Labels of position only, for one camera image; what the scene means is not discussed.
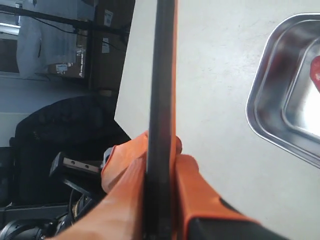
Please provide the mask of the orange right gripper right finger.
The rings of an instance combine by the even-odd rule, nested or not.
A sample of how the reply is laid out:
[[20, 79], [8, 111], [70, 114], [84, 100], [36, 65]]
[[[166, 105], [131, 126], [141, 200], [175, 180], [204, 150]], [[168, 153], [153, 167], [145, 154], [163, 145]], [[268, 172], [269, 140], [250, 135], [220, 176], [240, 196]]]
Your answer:
[[221, 203], [221, 196], [199, 172], [197, 161], [190, 155], [179, 154], [175, 159], [175, 176], [181, 210], [181, 235], [186, 240], [193, 219], [222, 221], [228, 224], [250, 223], [256, 220], [231, 210]]

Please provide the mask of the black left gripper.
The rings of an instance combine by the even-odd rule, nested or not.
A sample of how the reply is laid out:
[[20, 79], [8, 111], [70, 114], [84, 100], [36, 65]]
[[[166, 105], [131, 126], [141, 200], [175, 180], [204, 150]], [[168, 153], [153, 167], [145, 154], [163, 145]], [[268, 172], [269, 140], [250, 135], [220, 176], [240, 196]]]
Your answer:
[[96, 160], [75, 160], [60, 151], [52, 160], [49, 177], [90, 198], [103, 198], [130, 164], [146, 155], [148, 136], [147, 130], [132, 140], [101, 150]]

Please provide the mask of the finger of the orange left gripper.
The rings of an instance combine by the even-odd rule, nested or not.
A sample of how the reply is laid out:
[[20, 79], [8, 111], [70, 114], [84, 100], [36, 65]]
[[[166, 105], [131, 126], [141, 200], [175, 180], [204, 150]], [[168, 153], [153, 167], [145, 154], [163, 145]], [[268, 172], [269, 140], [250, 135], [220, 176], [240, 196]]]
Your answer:
[[178, 136], [175, 137], [175, 152], [177, 155], [182, 152], [182, 141]]

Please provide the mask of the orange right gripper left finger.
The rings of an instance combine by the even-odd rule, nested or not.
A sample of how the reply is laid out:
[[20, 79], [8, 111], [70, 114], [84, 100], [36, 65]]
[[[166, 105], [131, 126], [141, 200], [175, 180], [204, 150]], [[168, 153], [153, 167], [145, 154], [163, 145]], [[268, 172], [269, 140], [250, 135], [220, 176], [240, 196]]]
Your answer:
[[147, 154], [134, 158], [107, 196], [58, 240], [143, 239], [144, 183]]

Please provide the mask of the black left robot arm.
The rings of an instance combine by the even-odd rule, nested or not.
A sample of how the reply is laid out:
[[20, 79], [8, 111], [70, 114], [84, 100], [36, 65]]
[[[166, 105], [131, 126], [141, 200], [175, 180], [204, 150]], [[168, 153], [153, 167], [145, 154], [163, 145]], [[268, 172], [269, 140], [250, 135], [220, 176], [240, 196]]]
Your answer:
[[81, 192], [85, 204], [66, 216], [8, 223], [3, 240], [170, 240], [175, 235], [175, 160], [182, 151], [175, 131], [144, 132], [107, 149], [101, 165], [59, 153], [50, 172]]

